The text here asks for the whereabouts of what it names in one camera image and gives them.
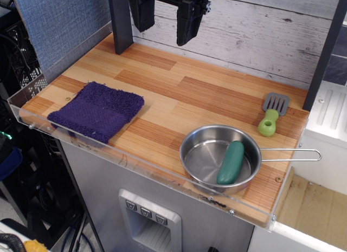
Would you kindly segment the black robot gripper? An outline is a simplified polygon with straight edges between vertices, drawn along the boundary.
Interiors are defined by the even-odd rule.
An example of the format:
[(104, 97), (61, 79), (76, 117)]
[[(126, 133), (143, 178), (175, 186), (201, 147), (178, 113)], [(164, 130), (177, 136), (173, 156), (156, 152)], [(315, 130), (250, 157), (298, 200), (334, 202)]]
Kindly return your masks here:
[(183, 46), (197, 36), (202, 15), (210, 12), (209, 0), (128, 0), (133, 22), (140, 32), (155, 24), (155, 1), (178, 7), (177, 45)]

